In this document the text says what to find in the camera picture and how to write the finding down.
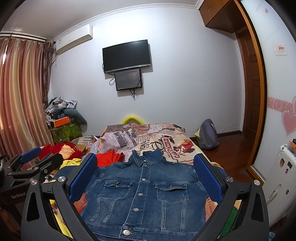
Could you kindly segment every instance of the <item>green storage box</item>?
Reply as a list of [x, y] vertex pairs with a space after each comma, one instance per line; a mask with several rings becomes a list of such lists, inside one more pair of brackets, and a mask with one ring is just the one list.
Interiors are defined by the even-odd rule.
[[82, 136], [82, 132], [78, 123], [70, 122], [62, 126], [50, 129], [52, 139], [55, 144], [69, 142]]

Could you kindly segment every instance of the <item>orange box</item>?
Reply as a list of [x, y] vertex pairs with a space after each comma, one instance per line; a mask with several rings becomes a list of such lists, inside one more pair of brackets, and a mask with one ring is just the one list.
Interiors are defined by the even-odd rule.
[[289, 142], [290, 142], [291, 146], [296, 150], [296, 145], [291, 141], [289, 141]]
[[56, 120], [56, 121], [54, 122], [54, 127], [59, 127], [59, 126], [62, 126], [62, 125], [64, 125], [64, 124], [67, 124], [67, 123], [70, 123], [70, 118], [69, 118], [69, 116], [66, 116], [66, 117], [64, 117], [64, 118], [60, 118], [60, 119]]

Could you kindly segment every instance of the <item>tv screen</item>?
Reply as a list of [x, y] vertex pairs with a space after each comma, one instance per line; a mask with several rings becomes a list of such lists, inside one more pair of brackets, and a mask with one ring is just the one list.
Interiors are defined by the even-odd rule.
[[116, 90], [136, 89], [142, 87], [140, 69], [115, 72]]
[[134, 41], [103, 48], [104, 73], [150, 66], [148, 40]]

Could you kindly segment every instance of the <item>striped curtain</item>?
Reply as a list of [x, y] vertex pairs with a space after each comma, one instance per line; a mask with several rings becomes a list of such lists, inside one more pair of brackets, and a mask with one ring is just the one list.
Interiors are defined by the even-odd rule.
[[43, 48], [43, 43], [33, 40], [0, 38], [1, 155], [13, 157], [36, 146], [53, 144], [41, 97]]
[[42, 58], [42, 103], [43, 109], [48, 107], [48, 91], [50, 85], [50, 73], [52, 70], [52, 56], [54, 53], [54, 41], [52, 39], [46, 39], [43, 48]]

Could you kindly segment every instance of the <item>wooden cabinet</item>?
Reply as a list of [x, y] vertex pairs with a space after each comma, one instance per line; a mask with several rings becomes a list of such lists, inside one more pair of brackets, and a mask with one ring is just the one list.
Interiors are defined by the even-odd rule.
[[233, 0], [205, 0], [200, 14], [208, 28], [234, 33], [246, 25]]

